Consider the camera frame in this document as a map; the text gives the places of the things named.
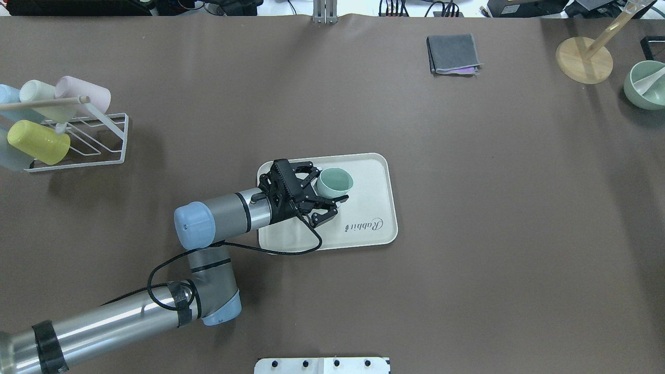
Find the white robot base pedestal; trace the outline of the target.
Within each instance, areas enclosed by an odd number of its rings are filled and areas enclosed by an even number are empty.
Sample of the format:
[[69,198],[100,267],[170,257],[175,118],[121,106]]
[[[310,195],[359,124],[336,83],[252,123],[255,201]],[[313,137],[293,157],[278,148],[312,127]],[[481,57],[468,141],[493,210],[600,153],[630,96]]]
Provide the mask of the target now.
[[389,358],[372,356],[264,358],[254,373],[391,373],[391,365]]

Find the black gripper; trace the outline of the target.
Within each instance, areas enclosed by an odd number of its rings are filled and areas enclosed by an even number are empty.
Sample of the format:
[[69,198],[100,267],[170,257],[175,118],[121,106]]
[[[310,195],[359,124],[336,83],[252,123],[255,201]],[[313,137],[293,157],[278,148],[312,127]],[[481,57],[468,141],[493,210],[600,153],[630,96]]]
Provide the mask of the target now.
[[288,159],[276,159],[269,172],[259,178],[259,189],[268,201],[270,223],[279,223],[299,216],[309,228],[317,228],[332,220],[339,213],[339,205],[349,195],[337,198],[305,196],[305,190],[313,190],[315,180],[322,170],[311,162],[291,163]]

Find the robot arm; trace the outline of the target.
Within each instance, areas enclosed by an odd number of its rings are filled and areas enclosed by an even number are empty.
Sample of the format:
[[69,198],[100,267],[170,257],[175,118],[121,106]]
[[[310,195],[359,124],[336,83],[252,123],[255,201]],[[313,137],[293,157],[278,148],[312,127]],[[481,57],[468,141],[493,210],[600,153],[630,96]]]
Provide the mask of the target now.
[[174,211],[181,254],[157,265],[145,287],[60,321],[45,320],[22,333],[2,332],[2,373],[64,373],[122,346],[195,320],[225,324],[242,312],[228,248],[230,239],[297,218],[323,243],[316,228],[332,220],[352,182],[324,182],[311,161],[276,159],[257,186]]

